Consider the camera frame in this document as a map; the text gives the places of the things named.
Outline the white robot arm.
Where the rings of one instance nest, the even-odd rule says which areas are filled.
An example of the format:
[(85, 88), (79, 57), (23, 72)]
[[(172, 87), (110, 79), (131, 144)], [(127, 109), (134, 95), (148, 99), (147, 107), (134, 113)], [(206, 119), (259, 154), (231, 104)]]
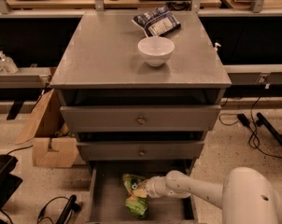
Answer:
[(195, 195), (222, 210), (222, 224), (282, 224), (282, 197), (266, 177), (247, 167), (231, 170), (222, 184), (170, 171), (141, 182), (133, 194), (180, 199)]

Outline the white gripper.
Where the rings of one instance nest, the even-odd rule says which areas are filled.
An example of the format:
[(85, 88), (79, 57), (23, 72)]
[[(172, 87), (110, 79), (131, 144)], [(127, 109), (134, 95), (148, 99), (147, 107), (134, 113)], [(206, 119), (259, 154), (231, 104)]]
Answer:
[(139, 198), (161, 198), (167, 194), (166, 180), (163, 176), (154, 176), (148, 181), (132, 179), (131, 188), (134, 196)]

